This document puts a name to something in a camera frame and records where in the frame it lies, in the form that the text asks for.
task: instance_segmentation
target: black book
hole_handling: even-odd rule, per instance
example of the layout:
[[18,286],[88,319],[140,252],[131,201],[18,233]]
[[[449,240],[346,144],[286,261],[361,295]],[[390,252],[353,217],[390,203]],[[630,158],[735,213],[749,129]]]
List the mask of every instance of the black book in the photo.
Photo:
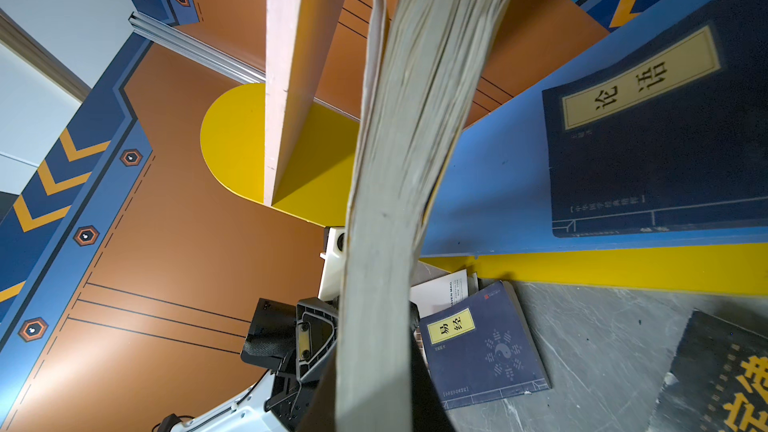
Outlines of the black book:
[[768,338],[694,311],[648,432],[767,432]]

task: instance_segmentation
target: gray marble surface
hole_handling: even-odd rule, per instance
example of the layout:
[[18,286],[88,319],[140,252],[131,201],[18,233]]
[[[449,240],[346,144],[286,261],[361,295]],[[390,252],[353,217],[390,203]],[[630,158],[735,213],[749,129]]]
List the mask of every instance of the gray marble surface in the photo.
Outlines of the gray marble surface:
[[768,299],[514,284],[552,390],[450,410],[457,432],[644,432],[697,308],[768,334]]

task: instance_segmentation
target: yellow title label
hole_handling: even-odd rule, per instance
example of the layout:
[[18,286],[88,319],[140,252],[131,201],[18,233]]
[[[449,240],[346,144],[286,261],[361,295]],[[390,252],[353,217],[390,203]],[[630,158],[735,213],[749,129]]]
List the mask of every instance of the yellow title label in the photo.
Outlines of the yellow title label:
[[719,69],[720,59],[707,25],[637,67],[563,97],[565,129],[627,109]]
[[466,332],[474,331],[475,321],[472,320],[472,314],[470,314],[469,309],[466,308],[441,321],[428,324],[427,329],[429,330],[429,341],[434,345]]

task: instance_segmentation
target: white wall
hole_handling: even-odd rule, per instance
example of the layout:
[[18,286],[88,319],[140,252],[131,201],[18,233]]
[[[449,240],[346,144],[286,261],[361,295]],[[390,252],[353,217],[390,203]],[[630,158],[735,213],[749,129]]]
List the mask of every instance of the white wall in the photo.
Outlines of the white wall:
[[[0,0],[14,21],[93,86],[131,32],[130,0]],[[79,104],[0,46],[0,191],[18,194]],[[14,156],[22,162],[8,158]]]

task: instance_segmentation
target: orange chevron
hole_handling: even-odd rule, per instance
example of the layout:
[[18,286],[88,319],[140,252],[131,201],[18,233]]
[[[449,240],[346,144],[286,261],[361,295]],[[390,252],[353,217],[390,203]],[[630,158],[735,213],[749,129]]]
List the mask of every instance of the orange chevron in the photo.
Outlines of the orange chevron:
[[8,299],[17,296],[18,293],[22,291],[22,287],[24,287],[24,282],[16,284],[13,287],[8,287],[4,291],[0,291],[0,302],[7,301]]
[[52,196],[53,194],[57,194],[62,190],[67,190],[68,188],[85,184],[88,178],[91,176],[91,173],[88,172],[82,176],[68,178],[67,180],[56,182],[51,175],[51,169],[48,168],[48,164],[45,163],[45,160],[43,160],[43,163],[40,164],[40,167],[38,168],[38,176],[40,176],[40,182],[43,184],[45,193],[49,196]]
[[32,218],[32,216],[29,214],[27,203],[24,202],[23,196],[19,196],[16,199],[16,202],[13,203],[13,209],[16,211],[18,223],[22,226],[22,230],[24,232],[29,232],[34,228],[42,227],[46,224],[50,224],[53,221],[57,221],[60,218],[64,218],[64,216],[67,215],[67,212],[69,212],[69,207],[70,206],[66,206],[64,208],[60,208],[59,210],[54,210],[49,214],[45,214],[44,216]]
[[640,14],[639,12],[632,12],[632,7],[634,7],[634,3],[637,1],[638,0],[619,0],[619,5],[616,7],[614,18],[610,21],[609,27],[621,27],[638,16]]
[[79,158],[88,157],[88,156],[92,156],[93,154],[98,154],[100,152],[103,152],[104,150],[107,150],[107,147],[109,147],[109,142],[110,142],[109,140],[107,140],[106,142],[96,144],[95,146],[90,146],[84,149],[77,150],[74,148],[74,142],[72,142],[72,137],[69,135],[69,130],[66,130],[66,129],[64,129],[62,134],[59,136],[59,140],[62,141],[62,147],[64,148],[64,153],[67,154],[67,158],[69,159],[70,162],[74,162]]

